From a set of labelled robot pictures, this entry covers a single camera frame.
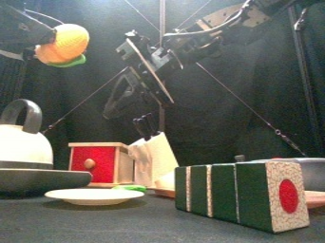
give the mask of black table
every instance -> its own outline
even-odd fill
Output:
[[[0,197],[0,242],[325,242],[325,207],[312,225],[269,234],[176,209],[149,191],[114,206],[79,206],[45,196]]]

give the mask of black curtain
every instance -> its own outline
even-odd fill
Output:
[[[189,17],[182,28],[217,9],[243,1],[212,1],[201,9],[208,2],[166,1],[166,31],[173,31]],[[125,42],[125,33],[136,29],[150,37],[153,44],[160,42],[160,32],[154,28],[160,27],[160,1],[27,1],[27,8],[35,6],[66,23],[85,26],[90,32],[88,63],[54,68],[38,60],[31,61],[22,94],[43,110],[43,130],[55,124],[46,136],[55,150],[55,167],[66,169],[70,142],[121,141],[130,144],[140,139],[133,118],[148,112],[153,112],[157,120],[160,118],[154,103],[137,103],[118,119],[106,120],[102,115],[113,91],[113,82],[106,83],[126,66],[116,52]],[[308,41],[314,42],[318,53],[324,42]],[[324,65],[324,55],[314,61]],[[200,65],[188,66],[166,80],[176,105],[166,109],[165,133],[181,165],[233,162],[239,154],[248,160],[303,157],[272,127],[281,130],[310,157],[324,156],[311,136],[314,128],[288,12],[269,24],[269,30],[257,42],[223,47],[221,57],[205,58]],[[314,81],[322,106],[324,80]]]
[[[0,55],[0,112],[21,97],[26,76],[26,62]]]

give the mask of wooden box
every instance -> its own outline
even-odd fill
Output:
[[[73,142],[71,171],[89,171],[93,180],[89,186],[112,187],[134,183],[134,160],[129,146],[121,142]]]

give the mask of wooden block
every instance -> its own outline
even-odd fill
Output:
[[[280,233],[310,226],[301,167],[297,163],[237,163],[239,223]]]
[[[186,166],[176,168],[176,207],[180,210],[189,211],[188,208],[188,168]]]
[[[176,206],[195,214],[237,222],[236,165],[178,167]]]
[[[239,202],[236,184],[236,165],[213,165],[213,217],[239,222]]]

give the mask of gray tray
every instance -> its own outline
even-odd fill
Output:
[[[0,194],[43,195],[53,190],[85,187],[90,181],[90,172],[6,168],[0,169]]]

